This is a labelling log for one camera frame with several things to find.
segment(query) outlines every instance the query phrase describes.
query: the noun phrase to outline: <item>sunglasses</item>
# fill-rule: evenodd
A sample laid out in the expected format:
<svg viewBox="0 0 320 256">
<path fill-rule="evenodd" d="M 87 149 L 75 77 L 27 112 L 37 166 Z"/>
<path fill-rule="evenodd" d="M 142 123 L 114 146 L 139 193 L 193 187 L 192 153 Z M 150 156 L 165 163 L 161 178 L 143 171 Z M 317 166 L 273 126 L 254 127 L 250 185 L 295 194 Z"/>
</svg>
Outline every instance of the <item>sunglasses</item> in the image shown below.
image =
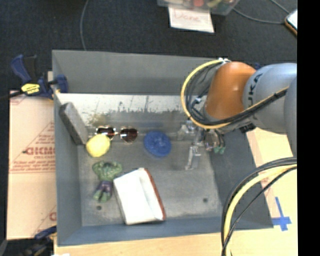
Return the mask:
<svg viewBox="0 0 320 256">
<path fill-rule="evenodd" d="M 127 143 L 132 143 L 138 137 L 138 130 L 131 127 L 122 127 L 120 132 L 116 131 L 116 128 L 106 125 L 106 126 L 98 126 L 95 130 L 95 134 L 103 134 L 109 137 L 112 140 L 116 135 L 120 135 L 120 138 L 123 139 Z"/>
</svg>

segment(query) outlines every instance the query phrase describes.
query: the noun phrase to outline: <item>plastic container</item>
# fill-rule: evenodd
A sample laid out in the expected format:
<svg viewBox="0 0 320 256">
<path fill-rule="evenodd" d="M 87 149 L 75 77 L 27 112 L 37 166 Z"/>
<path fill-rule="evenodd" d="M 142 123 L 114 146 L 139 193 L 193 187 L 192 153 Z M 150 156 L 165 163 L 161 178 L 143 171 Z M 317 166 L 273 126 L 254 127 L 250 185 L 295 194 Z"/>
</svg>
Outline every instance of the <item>plastic container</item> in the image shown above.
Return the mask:
<svg viewBox="0 0 320 256">
<path fill-rule="evenodd" d="M 158 6 L 207 11 L 226 16 L 240 0 L 157 0 Z"/>
</svg>

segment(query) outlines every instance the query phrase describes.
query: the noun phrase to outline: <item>black carpet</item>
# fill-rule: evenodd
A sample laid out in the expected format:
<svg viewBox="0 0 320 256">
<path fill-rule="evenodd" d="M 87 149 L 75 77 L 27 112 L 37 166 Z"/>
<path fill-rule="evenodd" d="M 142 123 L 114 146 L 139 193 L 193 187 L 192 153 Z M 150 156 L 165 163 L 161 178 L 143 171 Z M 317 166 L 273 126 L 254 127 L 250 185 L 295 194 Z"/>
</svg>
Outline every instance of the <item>black carpet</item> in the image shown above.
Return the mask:
<svg viewBox="0 0 320 256">
<path fill-rule="evenodd" d="M 85 0 L 0 0 L 0 96 L 20 87 L 10 68 L 19 54 L 37 55 L 37 72 L 52 68 L 52 49 L 82 50 L 80 19 Z M 289 12 L 298 0 L 277 0 Z M 270 0 L 240 0 L 236 9 L 254 18 L 283 22 L 286 12 Z M 168 10 L 156 0 L 90 0 L 83 19 L 88 51 L 227 57 L 261 66 L 297 62 L 297 37 L 284 24 L 236 13 L 212 15 L 214 34 L 170 28 Z M 0 101 L 0 243 L 6 237 L 8 101 Z M 14 256 L 32 241 L 10 241 Z"/>
</svg>

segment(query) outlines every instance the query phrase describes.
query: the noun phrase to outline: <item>yellow cable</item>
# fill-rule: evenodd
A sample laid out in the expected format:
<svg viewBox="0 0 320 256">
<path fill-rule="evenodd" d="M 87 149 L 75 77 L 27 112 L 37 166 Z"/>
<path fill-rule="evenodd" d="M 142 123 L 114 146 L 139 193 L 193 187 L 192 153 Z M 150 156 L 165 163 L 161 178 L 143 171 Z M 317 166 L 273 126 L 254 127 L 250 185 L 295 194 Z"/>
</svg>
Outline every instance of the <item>yellow cable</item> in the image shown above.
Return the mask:
<svg viewBox="0 0 320 256">
<path fill-rule="evenodd" d="M 180 99 L 181 99 L 181 104 L 182 104 L 182 108 L 183 108 L 183 111 L 185 112 L 185 114 L 187 115 L 187 117 L 197 126 L 199 127 L 202 127 L 204 129 L 218 129 L 218 128 L 221 128 L 221 127 L 225 127 L 227 125 L 229 125 L 231 122 L 225 122 L 225 123 L 221 123 L 221 124 L 216 124 L 216 125 L 206 125 L 206 124 L 202 124 L 198 121 L 196 121 L 192 116 L 191 114 L 189 113 L 187 107 L 186 107 L 186 102 L 185 102 L 185 90 L 186 90 L 186 87 L 187 85 L 189 84 L 189 81 L 191 80 L 191 78 L 197 73 L 199 72 L 200 70 L 210 66 L 210 65 L 213 65 L 213 64 L 218 64 L 218 63 L 224 63 L 226 62 L 225 60 L 223 59 L 216 59 L 216 60 L 211 60 L 209 62 L 206 62 L 200 66 L 198 66 L 196 69 L 194 69 L 188 76 L 187 78 L 185 79 L 183 85 L 182 85 L 182 88 L 181 88 L 181 93 L 180 93 Z M 287 90 L 289 88 L 289 86 L 279 90 L 276 92 L 276 94 L 279 94 L 285 90 Z M 257 102 L 256 104 L 248 107 L 246 110 L 242 111 L 241 113 L 245 113 L 249 110 L 251 110 L 252 108 L 254 108 L 255 106 L 263 103 L 263 102 L 266 102 L 267 100 L 269 100 L 270 98 L 272 98 L 274 95 L 270 95 L 269 97 Z"/>
<path fill-rule="evenodd" d="M 229 230 L 230 230 L 230 226 L 231 226 L 231 220 L 232 220 L 232 215 L 234 213 L 234 210 L 236 208 L 236 205 L 238 204 L 239 200 L 242 198 L 242 196 L 248 191 L 248 189 L 250 189 L 253 185 L 255 185 L 256 183 L 262 181 L 263 179 L 266 179 L 270 176 L 273 175 L 280 175 L 282 173 L 284 173 L 285 171 L 287 171 L 288 169 L 292 168 L 292 167 L 296 167 L 297 164 L 292 164 L 287 166 L 286 168 L 272 168 L 269 171 L 260 174 L 259 176 L 251 179 L 248 183 L 246 183 L 237 193 L 236 195 L 233 197 L 228 211 L 226 212 L 225 215 L 225 221 L 224 221 L 224 228 L 223 228 L 223 232 L 224 232 L 224 241 L 226 240 Z M 231 255 L 231 251 L 229 250 L 229 245 L 226 246 L 225 248 L 225 255 L 226 256 L 230 256 Z"/>
</svg>

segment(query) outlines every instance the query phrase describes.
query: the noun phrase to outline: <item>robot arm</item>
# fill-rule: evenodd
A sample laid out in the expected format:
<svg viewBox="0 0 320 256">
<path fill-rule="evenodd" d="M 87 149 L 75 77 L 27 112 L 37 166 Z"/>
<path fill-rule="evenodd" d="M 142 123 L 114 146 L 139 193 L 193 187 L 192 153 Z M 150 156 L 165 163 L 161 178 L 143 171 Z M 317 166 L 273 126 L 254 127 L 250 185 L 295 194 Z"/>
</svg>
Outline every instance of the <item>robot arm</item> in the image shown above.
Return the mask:
<svg viewBox="0 0 320 256">
<path fill-rule="evenodd" d="M 255 70 L 242 62 L 221 63 L 201 110 L 204 121 L 188 112 L 189 118 L 202 128 L 222 133 L 253 125 L 287 134 L 297 156 L 297 64 L 272 64 Z"/>
</svg>

